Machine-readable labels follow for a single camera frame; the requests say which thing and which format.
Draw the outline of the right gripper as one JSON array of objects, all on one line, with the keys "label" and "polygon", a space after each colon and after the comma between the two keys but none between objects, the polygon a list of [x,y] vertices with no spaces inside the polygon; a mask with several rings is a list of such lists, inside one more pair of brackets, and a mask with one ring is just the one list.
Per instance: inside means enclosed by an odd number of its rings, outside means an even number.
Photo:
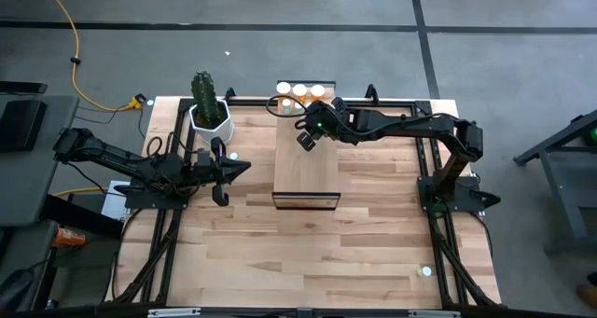
[{"label": "right gripper", "polygon": [[346,104],[341,97],[336,97],[330,104],[316,100],[306,107],[303,119],[295,123],[296,130],[302,130],[297,141],[309,152],[316,146],[316,140],[322,136],[336,140],[340,128],[344,125]]}]

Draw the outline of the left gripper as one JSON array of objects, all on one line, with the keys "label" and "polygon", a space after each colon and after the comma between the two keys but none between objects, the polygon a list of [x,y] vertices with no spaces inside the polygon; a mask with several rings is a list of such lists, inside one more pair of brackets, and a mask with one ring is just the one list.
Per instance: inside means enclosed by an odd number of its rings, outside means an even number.
[{"label": "left gripper", "polygon": [[203,187],[214,183],[212,187],[212,199],[218,206],[229,205],[229,195],[224,191],[223,184],[226,182],[231,185],[232,182],[242,173],[251,167],[249,161],[237,159],[224,159],[226,148],[219,137],[210,141],[211,165],[207,167],[198,167],[195,165],[195,172],[198,175],[198,186]]}]

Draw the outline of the white hexagonal planter pot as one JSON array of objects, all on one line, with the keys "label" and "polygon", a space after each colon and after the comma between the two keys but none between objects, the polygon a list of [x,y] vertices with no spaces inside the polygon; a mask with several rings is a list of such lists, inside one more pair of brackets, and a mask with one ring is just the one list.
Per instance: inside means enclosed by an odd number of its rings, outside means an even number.
[{"label": "white hexagonal planter pot", "polygon": [[225,111],[225,119],[217,127],[213,129],[205,129],[195,122],[194,114],[198,111],[198,106],[196,104],[188,109],[190,125],[205,143],[209,143],[213,138],[219,137],[225,145],[228,145],[234,133],[234,123],[230,116],[228,104],[223,99],[217,99],[217,102]]}]

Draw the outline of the green cactus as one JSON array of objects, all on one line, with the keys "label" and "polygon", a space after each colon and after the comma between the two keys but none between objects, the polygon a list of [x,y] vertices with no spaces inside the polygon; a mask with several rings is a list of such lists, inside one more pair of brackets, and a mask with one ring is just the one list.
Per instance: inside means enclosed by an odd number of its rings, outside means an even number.
[{"label": "green cactus", "polygon": [[219,121],[214,81],[207,71],[197,72],[191,81],[191,93],[196,103],[195,121],[212,129]]}]

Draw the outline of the white paper sheet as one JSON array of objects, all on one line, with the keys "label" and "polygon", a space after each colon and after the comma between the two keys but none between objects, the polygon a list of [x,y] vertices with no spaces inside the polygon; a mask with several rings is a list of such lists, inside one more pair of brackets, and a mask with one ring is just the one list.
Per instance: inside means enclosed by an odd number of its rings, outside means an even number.
[{"label": "white paper sheet", "polygon": [[127,187],[129,184],[129,181],[116,180],[109,183],[108,188],[105,190],[102,215],[120,221],[124,221],[130,215],[129,209],[125,207],[127,197],[116,190],[116,186]]}]

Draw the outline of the orange power tool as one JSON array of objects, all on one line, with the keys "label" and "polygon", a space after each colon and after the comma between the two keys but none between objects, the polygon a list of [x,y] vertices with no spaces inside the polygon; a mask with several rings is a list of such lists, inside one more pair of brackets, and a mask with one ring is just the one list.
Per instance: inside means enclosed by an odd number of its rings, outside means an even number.
[{"label": "orange power tool", "polygon": [[59,248],[70,248],[84,246],[86,243],[87,238],[84,233],[68,228],[58,228],[57,233],[52,241],[52,246]]}]

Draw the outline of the grey desk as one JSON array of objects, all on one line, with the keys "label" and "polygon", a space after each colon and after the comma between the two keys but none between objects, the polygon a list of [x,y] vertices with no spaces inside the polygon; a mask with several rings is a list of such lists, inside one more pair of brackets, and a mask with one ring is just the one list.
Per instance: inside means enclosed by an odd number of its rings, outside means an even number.
[{"label": "grey desk", "polygon": [[37,221],[57,168],[52,147],[72,125],[79,104],[74,96],[45,96],[47,106],[31,151],[0,153],[0,228]]}]

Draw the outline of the black flat bar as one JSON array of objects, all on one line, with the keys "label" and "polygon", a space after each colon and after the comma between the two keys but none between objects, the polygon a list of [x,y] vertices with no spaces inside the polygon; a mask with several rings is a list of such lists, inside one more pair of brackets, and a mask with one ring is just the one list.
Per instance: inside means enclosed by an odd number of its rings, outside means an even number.
[{"label": "black flat bar", "polygon": [[0,93],[13,95],[43,95],[48,89],[45,83],[0,81]]}]

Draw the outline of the dark metal cart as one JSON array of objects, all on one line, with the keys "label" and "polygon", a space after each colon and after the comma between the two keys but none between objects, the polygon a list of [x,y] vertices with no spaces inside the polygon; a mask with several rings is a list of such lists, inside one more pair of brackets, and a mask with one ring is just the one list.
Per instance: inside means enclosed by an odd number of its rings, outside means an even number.
[{"label": "dark metal cart", "polygon": [[597,233],[592,235],[583,218],[584,210],[597,211],[597,142],[594,146],[569,143],[597,130],[597,109],[578,116],[562,130],[514,158],[523,166],[541,161],[552,195],[562,207],[571,236],[545,246],[550,256],[588,250],[597,251]]}]

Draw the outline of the wooden shelf with black frame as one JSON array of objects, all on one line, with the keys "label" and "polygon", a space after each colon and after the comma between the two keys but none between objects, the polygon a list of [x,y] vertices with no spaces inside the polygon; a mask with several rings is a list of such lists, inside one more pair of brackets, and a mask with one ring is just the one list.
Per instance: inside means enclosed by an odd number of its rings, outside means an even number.
[{"label": "wooden shelf with black frame", "polygon": [[[294,103],[300,103],[304,107],[305,103],[313,102],[310,88],[320,84],[326,89],[321,101],[329,104],[335,97],[336,83],[298,80],[286,82],[292,88],[295,84],[305,85],[307,97],[302,103],[291,91],[290,95],[277,95],[268,103],[268,108],[277,118],[274,186],[271,193],[274,206],[279,211],[333,211],[341,197],[337,146],[322,137],[316,140],[316,146],[311,151],[305,151],[297,141],[302,130],[295,129],[295,123],[303,119],[304,114],[294,114]],[[293,102],[289,116],[283,114],[283,99]]]}]

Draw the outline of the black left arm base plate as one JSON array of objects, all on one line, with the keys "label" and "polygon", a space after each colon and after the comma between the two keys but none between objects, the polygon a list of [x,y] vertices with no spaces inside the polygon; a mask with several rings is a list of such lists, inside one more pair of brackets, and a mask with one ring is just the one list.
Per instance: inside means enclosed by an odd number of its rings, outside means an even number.
[{"label": "black left arm base plate", "polygon": [[117,185],[114,189],[125,196],[128,209],[183,210],[189,200],[189,197],[167,196],[144,186]]}]

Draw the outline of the silver metal bracket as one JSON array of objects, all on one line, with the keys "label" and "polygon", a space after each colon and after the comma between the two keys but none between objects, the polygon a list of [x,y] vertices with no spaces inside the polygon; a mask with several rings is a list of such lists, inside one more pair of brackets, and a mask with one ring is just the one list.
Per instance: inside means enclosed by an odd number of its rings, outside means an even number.
[{"label": "silver metal bracket", "polygon": [[408,318],[462,318],[458,311],[409,310]]},{"label": "silver metal bracket", "polygon": [[149,310],[146,318],[195,318],[200,316],[200,308],[162,308]]}]

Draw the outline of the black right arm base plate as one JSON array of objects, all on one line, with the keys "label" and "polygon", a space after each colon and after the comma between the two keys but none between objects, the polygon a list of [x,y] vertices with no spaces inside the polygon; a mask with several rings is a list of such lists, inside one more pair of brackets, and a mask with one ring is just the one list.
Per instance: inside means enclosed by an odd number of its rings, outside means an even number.
[{"label": "black right arm base plate", "polygon": [[432,177],[419,177],[417,187],[419,200],[424,212],[466,212],[484,211],[501,201],[493,193],[479,189],[479,180],[474,176],[460,176],[452,194],[441,197],[432,191]]}]

